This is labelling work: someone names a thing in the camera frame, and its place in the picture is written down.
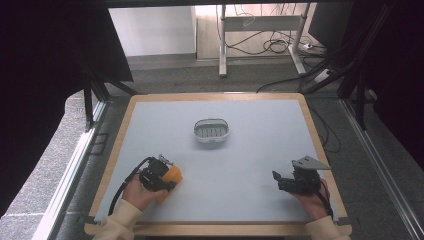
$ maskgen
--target white wall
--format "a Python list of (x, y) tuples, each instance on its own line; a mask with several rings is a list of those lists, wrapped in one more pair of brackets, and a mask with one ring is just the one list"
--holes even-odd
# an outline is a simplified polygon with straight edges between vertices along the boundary
[(196, 52), (194, 7), (109, 9), (125, 55)]

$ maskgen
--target hand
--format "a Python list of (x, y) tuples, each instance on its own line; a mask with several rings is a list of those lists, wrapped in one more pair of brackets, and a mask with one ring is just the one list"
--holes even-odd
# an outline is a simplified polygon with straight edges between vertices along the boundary
[(153, 200), (167, 195), (168, 191), (159, 190), (157, 192), (150, 192), (143, 186), (143, 184), (141, 184), (139, 174), (141, 173), (138, 172), (135, 174), (128, 183), (122, 195), (122, 199), (131, 203), (140, 211), (143, 211)]
[[(322, 185), (324, 186), (321, 185), (322, 187), (319, 191), (322, 194), (322, 196), (324, 196), (325, 198), (327, 198), (327, 200), (329, 200), (330, 193), (327, 191), (328, 189), (327, 182), (324, 179), (321, 179), (321, 182), (322, 182)], [(313, 194), (313, 195), (305, 196), (305, 195), (300, 195), (296, 193), (292, 193), (292, 195), (295, 196), (300, 203), (302, 203), (306, 213), (308, 213), (308, 215), (312, 219), (318, 220), (328, 216), (328, 213), (325, 210), (324, 204), (318, 198), (317, 195)]]

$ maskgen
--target yellow object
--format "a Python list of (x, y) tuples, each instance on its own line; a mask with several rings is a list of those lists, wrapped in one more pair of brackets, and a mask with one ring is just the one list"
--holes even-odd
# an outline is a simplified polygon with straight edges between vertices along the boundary
[[(183, 180), (183, 175), (178, 167), (172, 166), (169, 168), (168, 172), (165, 173), (162, 177), (162, 181), (164, 182), (175, 182), (177, 185)], [(163, 202), (169, 194), (157, 198), (159, 202)]]

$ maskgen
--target floor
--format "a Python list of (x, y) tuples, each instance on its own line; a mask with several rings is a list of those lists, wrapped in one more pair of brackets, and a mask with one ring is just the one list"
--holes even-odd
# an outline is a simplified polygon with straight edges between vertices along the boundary
[[(227, 79), (220, 79), (216, 60), (196, 60), (193, 55), (132, 57), (128, 58), (128, 62), (135, 82), (128, 85), (146, 93), (254, 92), (263, 84), (296, 76), (290, 61), (288, 56), (234, 58), (229, 61), (229, 76)], [(332, 163), (333, 173), (349, 214), (348, 222), (354, 229), (351, 237), (414, 239), (405, 227), (401, 210), (389, 194), (390, 189), (381, 180), (382, 177), (365, 151), (342, 103), (335, 95), (337, 84), (336, 82), (309, 95), (307, 99), (325, 120), (323, 122), (318, 115), (313, 114), (318, 132), (323, 137), (329, 134), (329, 141), (324, 148), (327, 149), (327, 156)], [(296, 90), (297, 86), (297, 82), (290, 82), (277, 84), (264, 91), (289, 92)], [(81, 168), (69, 189), (50, 239), (91, 239), (91, 236), (84, 233), (84, 225), (92, 222), (88, 217), (91, 201), (129, 101), (129, 96), (121, 90), (110, 85), (108, 89), (113, 97), (106, 105), (105, 115), (98, 121), (98, 132), (89, 145), (88, 154), (81, 161)], [(373, 112), (372, 104), (367, 104), (365, 111), (368, 127), (366, 133), (418, 222), (423, 223), (424, 192), (419, 187), (424, 181), (423, 171), (379, 120)], [(336, 134), (328, 132), (326, 125)], [(49, 147), (15, 202), (1, 218), (0, 239), (33, 237), (70, 159), (73, 158), (78, 141), (84, 135), (84, 128), (83, 95), (78, 92), (68, 99), (65, 116)]]

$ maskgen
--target sleeve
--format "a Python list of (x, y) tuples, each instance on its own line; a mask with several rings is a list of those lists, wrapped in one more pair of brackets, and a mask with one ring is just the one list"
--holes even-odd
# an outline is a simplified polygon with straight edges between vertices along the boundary
[(134, 239), (132, 228), (141, 214), (138, 208), (120, 199), (113, 214), (102, 220), (102, 228), (94, 239)]
[(342, 235), (333, 223), (330, 216), (306, 224), (313, 240), (349, 240), (350, 237)]

